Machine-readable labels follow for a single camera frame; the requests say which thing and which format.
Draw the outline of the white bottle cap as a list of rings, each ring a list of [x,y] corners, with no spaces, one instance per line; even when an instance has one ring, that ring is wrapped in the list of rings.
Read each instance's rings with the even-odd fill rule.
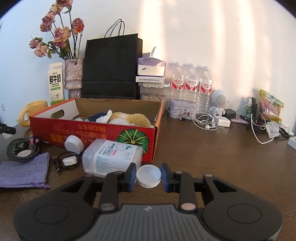
[[[151,189],[159,185],[162,174],[155,165],[143,165],[137,170],[136,178],[141,187]]]

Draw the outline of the white plastic jar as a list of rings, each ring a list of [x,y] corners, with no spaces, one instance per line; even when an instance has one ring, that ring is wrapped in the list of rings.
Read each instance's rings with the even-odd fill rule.
[[[126,171],[131,163],[138,169],[142,163],[140,146],[96,139],[82,155],[85,173],[105,177],[115,171]]]

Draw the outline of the small white cap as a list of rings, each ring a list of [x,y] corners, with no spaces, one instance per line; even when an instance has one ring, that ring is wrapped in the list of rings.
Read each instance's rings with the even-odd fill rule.
[[[19,152],[17,154],[17,156],[21,157],[21,158],[24,158],[24,157],[30,156],[31,153],[32,153],[31,150],[23,150],[23,151]]]

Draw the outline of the purple knitted cloth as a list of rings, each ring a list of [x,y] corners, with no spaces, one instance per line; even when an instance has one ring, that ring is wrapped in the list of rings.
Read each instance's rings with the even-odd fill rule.
[[[43,153],[26,163],[2,162],[0,187],[49,189],[50,186],[46,184],[49,159],[50,154]]]

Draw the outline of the white screw lid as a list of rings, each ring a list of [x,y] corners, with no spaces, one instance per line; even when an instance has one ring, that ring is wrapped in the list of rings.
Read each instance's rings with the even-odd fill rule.
[[[67,151],[74,152],[76,154],[80,154],[84,150],[84,144],[79,137],[74,135],[70,135],[66,138],[64,146]]]

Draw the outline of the white plush alpaca toy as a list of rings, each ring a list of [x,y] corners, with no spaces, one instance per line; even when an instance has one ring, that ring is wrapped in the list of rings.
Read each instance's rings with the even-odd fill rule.
[[[122,112],[113,112],[111,110],[109,110],[107,114],[97,118],[96,123],[109,123],[124,126],[139,126],[144,128],[152,127],[151,122],[144,114],[128,114]]]

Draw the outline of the dark blue glasses case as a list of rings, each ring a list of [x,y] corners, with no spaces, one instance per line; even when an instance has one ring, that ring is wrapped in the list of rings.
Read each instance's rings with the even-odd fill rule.
[[[96,113],[88,118],[85,119],[85,121],[90,121],[90,122],[96,122],[96,120],[100,117],[106,116],[107,113]]]

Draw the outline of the white round lid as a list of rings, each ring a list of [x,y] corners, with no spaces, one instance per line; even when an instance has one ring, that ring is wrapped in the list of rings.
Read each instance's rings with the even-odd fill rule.
[[[62,160],[62,163],[64,166],[75,165],[77,163],[77,157],[76,156],[66,157]]]

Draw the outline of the red cardboard box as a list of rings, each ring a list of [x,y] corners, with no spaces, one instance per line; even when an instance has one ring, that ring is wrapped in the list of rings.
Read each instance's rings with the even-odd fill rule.
[[[141,113],[151,126],[127,126],[85,121],[86,118],[108,110],[128,114]],[[151,163],[158,140],[163,104],[135,99],[72,98],[38,111],[29,117],[32,133],[54,146],[64,146],[70,135],[79,137],[85,147],[96,139],[126,142],[143,149],[142,161]]]

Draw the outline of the decorated tin box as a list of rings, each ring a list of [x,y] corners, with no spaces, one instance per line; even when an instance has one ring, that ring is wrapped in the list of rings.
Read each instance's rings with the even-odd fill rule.
[[[197,113],[197,104],[188,100],[171,99],[168,113],[170,118],[192,120]]]

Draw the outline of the clear nut container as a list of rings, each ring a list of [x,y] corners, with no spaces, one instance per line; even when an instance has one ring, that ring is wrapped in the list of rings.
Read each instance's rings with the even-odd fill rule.
[[[140,87],[140,99],[145,101],[161,102],[165,109],[165,88]]]

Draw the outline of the purple glass vase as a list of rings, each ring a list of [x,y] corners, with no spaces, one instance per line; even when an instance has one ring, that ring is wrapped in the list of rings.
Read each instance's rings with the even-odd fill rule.
[[[68,98],[81,97],[83,76],[83,59],[65,61],[64,88],[68,90]]]

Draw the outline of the white robot speaker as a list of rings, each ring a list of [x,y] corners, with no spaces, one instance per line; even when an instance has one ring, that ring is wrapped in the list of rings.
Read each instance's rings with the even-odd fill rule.
[[[211,102],[210,113],[212,116],[222,116],[225,114],[225,107],[229,102],[226,92],[223,90],[215,90],[212,93]]]

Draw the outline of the dried pink roses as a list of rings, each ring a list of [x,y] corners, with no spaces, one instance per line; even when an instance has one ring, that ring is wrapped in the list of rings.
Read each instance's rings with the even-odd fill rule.
[[[40,31],[51,33],[52,37],[48,42],[41,37],[30,40],[29,47],[37,57],[57,54],[63,60],[79,59],[85,25],[81,18],[72,18],[72,4],[73,1],[56,1],[42,18]]]

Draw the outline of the black phone stand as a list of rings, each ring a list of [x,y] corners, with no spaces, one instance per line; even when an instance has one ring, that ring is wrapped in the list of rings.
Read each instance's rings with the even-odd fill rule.
[[[249,124],[253,121],[255,124],[258,123],[260,112],[260,105],[257,103],[256,98],[250,97],[246,108],[246,119]]]

